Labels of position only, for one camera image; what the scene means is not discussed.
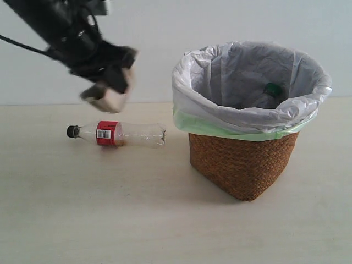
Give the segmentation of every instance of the plastic bag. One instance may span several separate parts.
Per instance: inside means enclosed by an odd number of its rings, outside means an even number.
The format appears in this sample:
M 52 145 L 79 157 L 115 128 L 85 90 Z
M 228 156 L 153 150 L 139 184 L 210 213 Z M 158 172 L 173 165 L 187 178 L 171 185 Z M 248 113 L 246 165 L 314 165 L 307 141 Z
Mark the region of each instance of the plastic bag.
M 285 100 L 276 109 L 241 109 L 267 83 L 280 84 Z M 243 41 L 186 52 L 173 69 L 172 88 L 178 129 L 262 141 L 298 132 L 314 119 L 332 80 L 306 53 Z

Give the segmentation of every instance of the table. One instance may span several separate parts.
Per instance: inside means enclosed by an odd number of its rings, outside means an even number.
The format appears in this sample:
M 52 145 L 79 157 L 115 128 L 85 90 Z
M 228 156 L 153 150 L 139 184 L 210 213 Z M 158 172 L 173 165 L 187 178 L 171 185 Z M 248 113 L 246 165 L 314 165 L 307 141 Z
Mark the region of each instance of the table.
M 0 263 L 351 263 L 352 98 L 329 98 L 285 172 L 239 202 L 189 164 L 171 103 L 109 115 L 0 107 Z M 165 148 L 69 139 L 96 120 L 164 123 Z

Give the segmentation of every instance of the trash can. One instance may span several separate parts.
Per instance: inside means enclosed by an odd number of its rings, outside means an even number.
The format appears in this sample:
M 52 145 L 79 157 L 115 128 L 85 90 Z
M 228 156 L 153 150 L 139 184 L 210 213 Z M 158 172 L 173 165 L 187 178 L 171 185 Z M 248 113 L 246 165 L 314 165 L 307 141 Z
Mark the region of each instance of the trash can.
M 284 171 L 332 81 L 304 52 L 238 41 L 186 52 L 172 89 L 173 120 L 189 133 L 191 165 L 228 194 L 253 201 Z

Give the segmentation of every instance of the plastic bottle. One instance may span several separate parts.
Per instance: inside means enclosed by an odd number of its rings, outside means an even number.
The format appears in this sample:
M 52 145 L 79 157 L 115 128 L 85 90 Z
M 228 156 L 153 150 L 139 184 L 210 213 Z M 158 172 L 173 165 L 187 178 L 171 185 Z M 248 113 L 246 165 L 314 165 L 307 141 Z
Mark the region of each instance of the plastic bottle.
M 256 107 L 263 109 L 275 109 L 281 103 L 283 89 L 276 84 L 269 83 L 263 91 L 254 92 L 243 103 L 244 108 Z
M 158 148 L 165 145 L 166 128 L 162 124 L 130 124 L 98 121 L 85 126 L 70 125 L 69 138 L 82 138 L 98 146 L 140 146 Z

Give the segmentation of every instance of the woven basket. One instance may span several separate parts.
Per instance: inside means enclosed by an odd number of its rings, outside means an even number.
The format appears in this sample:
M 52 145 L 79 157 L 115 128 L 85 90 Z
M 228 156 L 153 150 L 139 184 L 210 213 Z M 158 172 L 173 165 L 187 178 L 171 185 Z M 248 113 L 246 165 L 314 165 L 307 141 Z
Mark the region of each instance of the woven basket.
M 261 142 L 189 134 L 190 163 L 241 201 L 253 201 L 284 171 L 299 133 Z

